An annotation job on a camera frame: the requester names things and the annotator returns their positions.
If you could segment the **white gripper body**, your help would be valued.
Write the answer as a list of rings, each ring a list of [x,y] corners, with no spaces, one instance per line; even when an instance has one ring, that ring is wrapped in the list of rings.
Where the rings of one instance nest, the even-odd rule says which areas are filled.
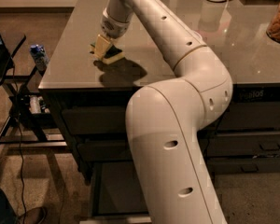
[[[101,28],[106,36],[114,39],[120,38],[126,33],[129,25],[129,22],[116,21],[107,13],[106,10],[103,11]]]

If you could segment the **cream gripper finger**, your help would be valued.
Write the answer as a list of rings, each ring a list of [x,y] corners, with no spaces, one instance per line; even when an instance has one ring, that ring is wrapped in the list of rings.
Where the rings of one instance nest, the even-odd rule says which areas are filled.
[[[111,47],[112,42],[109,37],[98,35],[94,44],[94,55],[102,60]]]

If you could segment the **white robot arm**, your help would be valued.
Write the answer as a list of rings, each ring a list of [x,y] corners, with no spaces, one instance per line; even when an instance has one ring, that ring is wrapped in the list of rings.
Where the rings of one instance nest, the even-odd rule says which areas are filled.
[[[130,99],[126,131],[152,224],[227,224],[197,133],[232,97],[229,71],[201,37],[161,0],[109,0],[94,53],[103,57],[138,17],[175,78]]]

